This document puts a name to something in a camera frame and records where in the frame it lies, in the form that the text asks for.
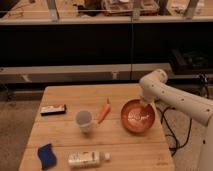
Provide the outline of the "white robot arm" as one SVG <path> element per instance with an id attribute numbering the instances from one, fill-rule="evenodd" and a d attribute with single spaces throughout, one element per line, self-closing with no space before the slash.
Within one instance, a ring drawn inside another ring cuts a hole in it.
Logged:
<path id="1" fill-rule="evenodd" d="M 167 80 L 167 73 L 162 69 L 143 76 L 139 81 L 141 99 L 152 103 L 159 98 L 205 126 L 205 143 L 200 151 L 197 170 L 213 171 L 213 100 L 168 86 Z"/>

